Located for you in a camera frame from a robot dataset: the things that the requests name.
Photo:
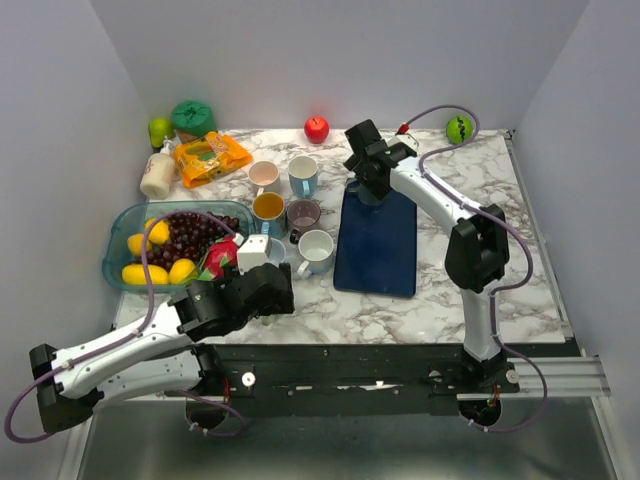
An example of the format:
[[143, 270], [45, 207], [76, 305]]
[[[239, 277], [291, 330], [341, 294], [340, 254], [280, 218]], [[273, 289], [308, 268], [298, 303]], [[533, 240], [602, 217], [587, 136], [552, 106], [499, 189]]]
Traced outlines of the light blue hexagonal mug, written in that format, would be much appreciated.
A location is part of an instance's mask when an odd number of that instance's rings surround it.
[[310, 199], [318, 185], [318, 165], [308, 156], [297, 156], [288, 164], [289, 184], [293, 194], [301, 199]]

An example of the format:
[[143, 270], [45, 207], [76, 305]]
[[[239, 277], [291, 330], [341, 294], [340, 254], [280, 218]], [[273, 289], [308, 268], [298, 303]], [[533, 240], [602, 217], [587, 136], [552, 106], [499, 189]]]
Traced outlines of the purple mug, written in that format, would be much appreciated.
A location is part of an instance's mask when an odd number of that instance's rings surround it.
[[289, 242], [297, 245], [305, 233], [318, 227], [321, 208], [314, 200], [299, 199], [289, 205], [286, 216], [291, 228]]

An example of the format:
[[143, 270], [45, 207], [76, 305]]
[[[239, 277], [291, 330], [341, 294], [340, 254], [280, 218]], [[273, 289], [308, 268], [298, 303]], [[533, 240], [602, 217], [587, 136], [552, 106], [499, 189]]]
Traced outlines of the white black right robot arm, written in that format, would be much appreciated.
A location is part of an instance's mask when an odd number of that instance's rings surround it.
[[485, 390], [505, 363], [490, 312], [490, 291], [510, 259], [504, 212], [469, 200], [428, 169], [407, 128], [386, 141], [368, 119], [345, 136], [352, 155], [344, 166], [355, 174], [349, 192], [365, 205], [381, 204], [392, 191], [402, 194], [447, 234], [445, 271], [460, 289], [465, 321], [460, 379], [471, 391]]

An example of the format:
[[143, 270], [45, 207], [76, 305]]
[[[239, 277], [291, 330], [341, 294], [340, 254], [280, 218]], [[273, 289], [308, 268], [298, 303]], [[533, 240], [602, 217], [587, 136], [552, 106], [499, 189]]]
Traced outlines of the blue mug white base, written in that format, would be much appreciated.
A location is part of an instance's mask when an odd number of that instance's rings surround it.
[[297, 269], [300, 278], [327, 272], [333, 262], [334, 241], [329, 233], [311, 230], [302, 235], [298, 243], [302, 262]]

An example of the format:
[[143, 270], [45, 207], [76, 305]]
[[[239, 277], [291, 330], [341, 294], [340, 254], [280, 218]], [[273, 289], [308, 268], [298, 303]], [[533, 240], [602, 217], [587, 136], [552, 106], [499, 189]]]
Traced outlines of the pink mug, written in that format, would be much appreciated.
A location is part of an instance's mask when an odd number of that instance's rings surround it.
[[257, 161], [248, 170], [248, 179], [256, 196], [280, 192], [280, 170], [270, 161]]

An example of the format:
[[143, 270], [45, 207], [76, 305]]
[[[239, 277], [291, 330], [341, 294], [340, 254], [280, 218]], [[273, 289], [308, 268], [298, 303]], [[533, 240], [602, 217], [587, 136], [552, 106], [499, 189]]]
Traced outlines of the dark grey-blue mug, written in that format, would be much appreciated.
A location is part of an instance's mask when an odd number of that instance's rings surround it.
[[346, 192], [354, 195], [362, 204], [377, 207], [383, 203], [374, 194], [372, 194], [358, 179], [350, 178], [346, 182]]

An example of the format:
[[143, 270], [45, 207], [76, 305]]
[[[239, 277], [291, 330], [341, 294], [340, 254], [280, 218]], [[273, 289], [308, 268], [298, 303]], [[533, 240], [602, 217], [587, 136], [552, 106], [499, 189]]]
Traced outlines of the blue butterfly mug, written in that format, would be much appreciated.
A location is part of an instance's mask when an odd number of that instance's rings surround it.
[[286, 236], [286, 205], [279, 194], [266, 192], [258, 195], [253, 201], [252, 212], [257, 222], [258, 234], [278, 240]]

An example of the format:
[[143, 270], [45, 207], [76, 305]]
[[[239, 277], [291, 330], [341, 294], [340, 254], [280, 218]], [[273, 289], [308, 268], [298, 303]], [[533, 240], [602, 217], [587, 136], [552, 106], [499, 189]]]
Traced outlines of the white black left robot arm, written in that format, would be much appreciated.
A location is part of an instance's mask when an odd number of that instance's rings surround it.
[[290, 265], [266, 263], [239, 276], [193, 281], [145, 317], [84, 344], [38, 345], [29, 359], [43, 430], [51, 436], [99, 408], [156, 392], [212, 394], [222, 369], [202, 341], [293, 311]]

